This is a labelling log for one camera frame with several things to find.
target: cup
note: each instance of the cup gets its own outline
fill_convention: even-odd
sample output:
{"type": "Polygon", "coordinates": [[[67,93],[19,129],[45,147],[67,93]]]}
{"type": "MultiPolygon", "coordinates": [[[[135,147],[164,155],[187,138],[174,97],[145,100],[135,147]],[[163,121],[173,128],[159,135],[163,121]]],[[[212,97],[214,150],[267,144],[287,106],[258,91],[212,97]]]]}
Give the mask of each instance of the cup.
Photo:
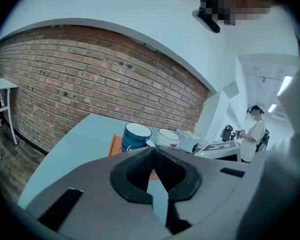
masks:
{"type": "Polygon", "coordinates": [[[158,130],[154,143],[158,146],[176,148],[180,143],[180,137],[178,134],[171,130],[161,128],[158,130]]]}
{"type": "Polygon", "coordinates": [[[122,136],[122,152],[144,148],[147,145],[155,147],[150,141],[152,131],[139,123],[130,122],[125,125],[122,136]]]}

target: black cap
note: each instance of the black cap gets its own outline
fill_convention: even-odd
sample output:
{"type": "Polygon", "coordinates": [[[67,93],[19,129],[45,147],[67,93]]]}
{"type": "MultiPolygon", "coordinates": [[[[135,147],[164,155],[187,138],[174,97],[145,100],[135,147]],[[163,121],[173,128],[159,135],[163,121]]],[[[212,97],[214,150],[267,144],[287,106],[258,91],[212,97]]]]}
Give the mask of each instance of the black cap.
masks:
{"type": "Polygon", "coordinates": [[[254,105],[251,107],[249,113],[251,113],[252,110],[259,110],[261,114],[264,114],[265,112],[263,111],[263,109],[261,109],[258,105],[254,105]]]}

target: fluorescent light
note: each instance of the fluorescent light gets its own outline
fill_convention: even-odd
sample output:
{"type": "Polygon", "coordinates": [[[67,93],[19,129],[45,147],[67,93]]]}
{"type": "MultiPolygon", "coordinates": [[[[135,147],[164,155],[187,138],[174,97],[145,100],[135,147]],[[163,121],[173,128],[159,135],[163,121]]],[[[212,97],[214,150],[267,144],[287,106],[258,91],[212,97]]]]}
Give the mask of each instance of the fluorescent light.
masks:
{"type": "Polygon", "coordinates": [[[291,79],[292,79],[292,76],[289,76],[289,75],[285,76],[277,96],[280,96],[280,94],[288,87],[288,85],[290,84],[291,79]]]}
{"type": "Polygon", "coordinates": [[[269,108],[268,112],[271,113],[275,109],[276,106],[277,106],[276,104],[272,104],[271,107],[269,108]]]}

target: person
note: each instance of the person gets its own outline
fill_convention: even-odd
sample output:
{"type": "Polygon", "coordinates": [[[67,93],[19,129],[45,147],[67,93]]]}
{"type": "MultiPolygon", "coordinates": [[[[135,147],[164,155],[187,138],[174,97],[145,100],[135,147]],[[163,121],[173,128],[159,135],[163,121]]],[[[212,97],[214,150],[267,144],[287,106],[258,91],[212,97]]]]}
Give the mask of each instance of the person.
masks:
{"type": "Polygon", "coordinates": [[[240,147],[240,155],[241,161],[246,163],[250,163],[254,158],[257,144],[259,144],[266,132],[266,123],[262,120],[262,114],[265,112],[258,105],[254,105],[249,113],[251,119],[256,121],[256,123],[250,128],[247,134],[241,133],[240,136],[237,136],[237,139],[243,139],[240,147]]]}

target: light blue counter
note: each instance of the light blue counter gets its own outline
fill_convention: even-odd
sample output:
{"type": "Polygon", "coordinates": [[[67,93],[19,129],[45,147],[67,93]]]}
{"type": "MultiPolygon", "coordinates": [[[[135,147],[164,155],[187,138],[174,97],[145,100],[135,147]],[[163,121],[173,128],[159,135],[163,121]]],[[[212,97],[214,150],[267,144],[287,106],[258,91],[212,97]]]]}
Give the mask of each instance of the light blue counter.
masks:
{"type": "MultiPolygon", "coordinates": [[[[88,115],[65,135],[41,162],[25,186],[18,205],[26,208],[42,190],[76,167],[106,157],[113,135],[122,136],[127,123],[127,121],[98,114],[88,115]]],[[[148,127],[152,131],[151,140],[153,141],[156,139],[158,128],[148,127]]],[[[178,148],[189,152],[192,151],[194,144],[198,142],[198,139],[180,138],[178,148]]],[[[168,199],[161,182],[151,180],[148,193],[156,195],[156,192],[159,193],[160,200],[168,199]]],[[[154,211],[161,213],[159,217],[164,218],[165,215],[157,204],[158,201],[156,202],[156,197],[154,197],[154,211]]]]}

